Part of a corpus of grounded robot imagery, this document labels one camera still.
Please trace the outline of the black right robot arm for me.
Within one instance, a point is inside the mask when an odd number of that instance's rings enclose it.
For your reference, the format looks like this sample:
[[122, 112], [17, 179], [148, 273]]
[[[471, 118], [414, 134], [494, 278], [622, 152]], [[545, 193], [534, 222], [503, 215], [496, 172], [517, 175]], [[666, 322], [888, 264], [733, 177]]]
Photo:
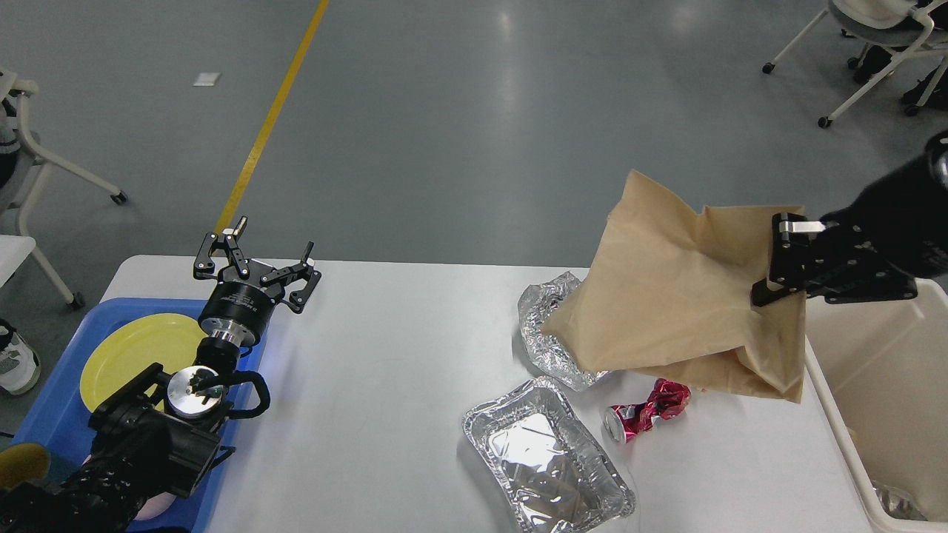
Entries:
[[946, 133], [940, 132], [846, 208], [817, 220], [774, 215], [770, 266], [752, 286], [752, 305], [796, 294], [828, 304], [917, 297], [917, 280], [947, 270], [946, 158]]

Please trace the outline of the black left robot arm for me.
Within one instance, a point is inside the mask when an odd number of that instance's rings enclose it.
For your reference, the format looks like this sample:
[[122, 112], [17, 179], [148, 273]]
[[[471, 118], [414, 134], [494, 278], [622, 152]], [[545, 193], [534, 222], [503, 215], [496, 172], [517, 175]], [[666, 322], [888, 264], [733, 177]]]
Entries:
[[92, 412], [90, 455], [61, 483], [24, 481], [2, 489], [4, 532], [124, 532], [149, 499], [190, 498], [233, 455], [227, 421], [270, 408], [263, 375], [239, 361], [263, 338], [277, 306], [299, 314], [321, 273], [308, 242], [298, 262], [271, 266], [246, 256], [232, 229], [209, 232], [193, 262], [196, 280], [216, 286], [198, 317], [204, 337], [193, 363], [165, 372], [159, 362], [131, 378]]

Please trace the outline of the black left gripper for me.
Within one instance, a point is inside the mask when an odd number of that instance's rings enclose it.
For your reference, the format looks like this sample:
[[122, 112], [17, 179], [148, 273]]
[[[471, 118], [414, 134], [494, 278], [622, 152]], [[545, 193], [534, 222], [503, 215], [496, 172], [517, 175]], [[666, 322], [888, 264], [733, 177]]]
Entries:
[[[234, 227], [208, 232], [193, 262], [194, 280], [217, 282], [198, 317], [199, 327], [209, 337], [226, 338], [240, 347], [260, 342], [276, 304], [301, 314], [322, 277], [311, 261], [315, 243], [309, 241], [297, 263], [264, 273], [258, 278], [261, 288], [249, 284], [250, 259], [239, 246], [247, 222], [247, 216], [241, 216]], [[227, 260], [223, 269], [217, 269], [216, 255]]]

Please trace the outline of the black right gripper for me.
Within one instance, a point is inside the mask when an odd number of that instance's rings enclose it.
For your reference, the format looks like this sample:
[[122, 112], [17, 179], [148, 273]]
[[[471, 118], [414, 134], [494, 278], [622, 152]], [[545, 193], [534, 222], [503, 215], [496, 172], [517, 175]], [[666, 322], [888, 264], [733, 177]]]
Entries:
[[791, 212], [771, 221], [772, 246], [766, 276], [752, 285], [753, 306], [775, 303], [800, 290], [827, 304], [902, 301], [918, 296], [914, 279], [875, 249], [859, 224], [836, 215], [810, 221]]

